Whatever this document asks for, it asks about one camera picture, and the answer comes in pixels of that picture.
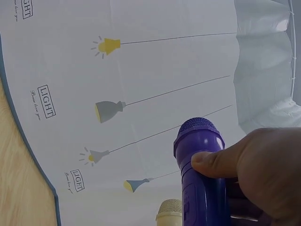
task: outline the toy microphone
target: toy microphone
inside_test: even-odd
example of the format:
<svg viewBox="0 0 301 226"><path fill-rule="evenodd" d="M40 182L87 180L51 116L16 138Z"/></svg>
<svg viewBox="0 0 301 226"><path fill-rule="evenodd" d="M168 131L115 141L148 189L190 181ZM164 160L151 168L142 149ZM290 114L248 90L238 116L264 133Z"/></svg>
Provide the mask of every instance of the toy microphone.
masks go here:
<svg viewBox="0 0 301 226"><path fill-rule="evenodd" d="M180 127L174 157L182 175L183 226L230 226L224 179L205 177L190 163L197 152L217 152L224 147L219 131L207 119L192 118Z"/></svg>

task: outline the hand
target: hand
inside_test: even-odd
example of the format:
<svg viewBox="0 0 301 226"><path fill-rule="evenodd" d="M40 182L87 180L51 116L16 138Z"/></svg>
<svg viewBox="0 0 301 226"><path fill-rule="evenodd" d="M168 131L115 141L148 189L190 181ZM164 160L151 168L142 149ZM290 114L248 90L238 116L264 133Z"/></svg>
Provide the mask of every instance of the hand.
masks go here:
<svg viewBox="0 0 301 226"><path fill-rule="evenodd" d="M194 170L227 178L233 226L301 226L301 128L257 129L237 144L199 152Z"/></svg>

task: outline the purple microphone grille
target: purple microphone grille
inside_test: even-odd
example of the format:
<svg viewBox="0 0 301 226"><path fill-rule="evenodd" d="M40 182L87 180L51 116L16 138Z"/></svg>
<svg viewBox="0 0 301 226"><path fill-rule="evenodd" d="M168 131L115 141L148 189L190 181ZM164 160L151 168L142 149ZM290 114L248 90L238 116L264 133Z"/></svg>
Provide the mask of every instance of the purple microphone grille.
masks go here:
<svg viewBox="0 0 301 226"><path fill-rule="evenodd" d="M216 127L208 119L192 118L192 119L189 119L186 122L184 122L184 124L179 129L179 133L182 133L183 131L185 131L191 127L194 127L194 126L208 126L208 127L211 127L212 129L216 130Z"/></svg>

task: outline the wooden surface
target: wooden surface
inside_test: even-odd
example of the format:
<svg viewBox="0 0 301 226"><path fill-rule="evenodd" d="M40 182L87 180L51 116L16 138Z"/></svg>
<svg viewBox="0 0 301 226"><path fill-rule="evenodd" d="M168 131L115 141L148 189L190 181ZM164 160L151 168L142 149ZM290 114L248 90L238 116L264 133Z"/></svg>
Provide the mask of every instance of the wooden surface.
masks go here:
<svg viewBox="0 0 301 226"><path fill-rule="evenodd" d="M15 125L0 83L0 226L56 226L54 197Z"/></svg>

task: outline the lamp illustration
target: lamp illustration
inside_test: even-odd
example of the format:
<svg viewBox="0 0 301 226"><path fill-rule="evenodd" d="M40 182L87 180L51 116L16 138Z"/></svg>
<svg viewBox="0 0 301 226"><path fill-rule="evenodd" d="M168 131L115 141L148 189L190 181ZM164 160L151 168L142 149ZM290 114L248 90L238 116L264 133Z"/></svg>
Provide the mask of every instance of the lamp illustration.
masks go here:
<svg viewBox="0 0 301 226"><path fill-rule="evenodd" d="M90 155L87 156L86 153L80 153L80 155L85 156L85 158L80 159L79 161L86 160L85 165L91 163L92 167L94 166L94 163L98 163L103 157L105 157L106 155L108 155L110 153L109 151L96 152L93 150L88 150L86 147L85 147L85 151L86 151L86 153L90 153Z"/></svg>
<svg viewBox="0 0 301 226"><path fill-rule="evenodd" d="M102 41L103 39L101 36L98 36L99 40ZM111 52L116 50L117 48L120 48L120 40L114 40L114 39L104 39L103 42L97 42L94 41L94 44L97 44L97 47L91 48L91 50L97 49L98 51L96 52L95 56L99 55L102 53L102 59L104 58L104 54L109 55Z"/></svg>
<svg viewBox="0 0 301 226"><path fill-rule="evenodd" d="M199 82L199 83L196 83L196 84L193 84L193 85L190 85L190 86L186 86L186 87L183 87L183 88L180 88L180 89L175 89L175 90L172 90L172 91L169 91L169 92L166 92L166 93L162 93L162 94L159 94L159 95L156 95L156 96L153 96L153 97L138 100L136 102L132 102L132 103L129 103L129 104L126 104L125 102L121 102L121 101L119 101L117 103L114 103L114 102L111 102L111 101L98 102L98 103L95 104L96 117L97 117L97 119L100 123L104 123L104 122L110 120L111 118L113 118L117 114L117 112L123 112L123 109L126 106L137 104L139 102L146 101L146 100L149 100L149 99L153 99L153 98L156 98L156 97L159 97L159 96L163 96L165 94L169 94L169 93L172 93L172 92L176 92L176 91L179 91L181 89L186 89L186 88L189 88L189 87L197 86L197 85L200 85L200 84L205 83L205 82L214 81L214 80L227 78L227 77L229 77L229 75L223 76L223 77L220 77L220 78L216 78L216 79L211 79L211 80Z"/></svg>
<svg viewBox="0 0 301 226"><path fill-rule="evenodd" d="M126 190L134 193L140 185L148 183L153 179L154 178L146 178L143 180L126 180L125 182L123 182L123 186Z"/></svg>
<svg viewBox="0 0 301 226"><path fill-rule="evenodd" d="M232 32L232 33L220 33L220 34L211 34L211 35L222 35L222 34L236 34L236 33ZM104 59L104 54L105 53L106 53L106 55L109 55L111 52L113 52L117 48L120 48L120 45L144 43L144 42L152 42L152 41L166 41L166 40L172 40L172 39L185 39L185 38L193 38L193 37L198 37L198 36L203 36L203 35L182 36L182 37L174 37L174 38L169 38L169 39L133 41L133 42L125 42L125 43L120 43L119 39L114 40L114 39L105 38L104 41L103 41L101 36L98 36L99 41L101 41L101 42L99 43L97 41L94 41L93 43L97 44L97 47L93 47L93 48L91 48L91 50L97 49L98 51L95 54L95 56L102 53L102 59Z"/></svg>
<svg viewBox="0 0 301 226"><path fill-rule="evenodd" d="M160 177L156 177L156 178L145 178L143 180L125 180L123 182L123 187L126 190L134 193L139 186L141 186L141 185L143 185L145 183L149 183L152 180L155 180L155 179L158 179L158 178L162 178L162 177L166 177L168 175L171 175L171 174L174 174L174 173L177 173L177 172L180 172L180 171L178 170L178 171L175 171L175 172L172 172L172 173L168 173L168 174L162 175Z"/></svg>
<svg viewBox="0 0 301 226"><path fill-rule="evenodd" d="M125 102L102 101L95 104L95 113L98 121L104 123L113 118L117 112L122 112L124 107L126 107Z"/></svg>
<svg viewBox="0 0 301 226"><path fill-rule="evenodd" d="M233 105L229 105L229 106L227 106L227 107L223 107L223 108L218 109L218 110L216 110L216 111L214 111L214 112L211 112L211 113L209 113L209 114L206 114L206 115L204 115L204 116L202 116L202 117L209 116L209 115L211 115L211 114L213 114L213 113L222 111L222 110L224 110L224 109L226 109L226 108L229 108L229 107L232 107L232 106L233 106ZM144 137L144 138L142 138L142 139L140 139L140 140L137 140L137 141L132 142L132 143L128 143L128 144L126 144L126 145L123 145L123 146L121 146L121 147L119 147L119 148L116 148L116 149L110 150L110 151L107 150L107 151L104 151L104 152L97 152L97 151L93 151L93 150L88 150L88 149L85 147L86 153L80 153L80 155L81 155L81 156L84 156L84 158L83 158L83 159L80 159L79 161L84 161L84 160L86 160L85 165L91 163L91 166L94 166L94 164L98 163L103 157L105 157L105 156L111 154L112 152L121 150L122 148L127 147L127 146L131 146L131 145L137 144L137 143L139 143L140 141L143 141L143 140L146 140L146 139L148 139L148 138L151 138L151 137L154 137L154 136L163 134L163 133L165 133L165 132L168 132L168 131L171 131L171 130L173 130L173 129L176 129L176 128L180 127L180 126L182 126L182 124L177 125L177 126L172 127L172 128L169 128L169 129L166 129L166 130L161 131L161 132L159 132L159 133L153 134L153 135L151 135L151 136Z"/></svg>

